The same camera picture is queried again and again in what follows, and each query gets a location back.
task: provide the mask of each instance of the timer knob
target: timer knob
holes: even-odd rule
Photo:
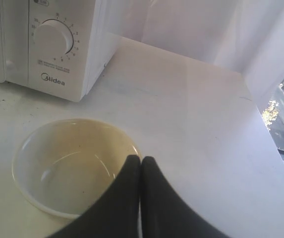
[[[60,57],[68,53],[73,45],[69,28],[58,20],[47,20],[34,32],[38,53],[45,58]]]

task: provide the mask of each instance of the bowl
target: bowl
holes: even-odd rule
[[[139,152],[120,129],[91,119],[60,120],[26,138],[12,173],[32,205],[75,219],[108,189],[128,155]]]

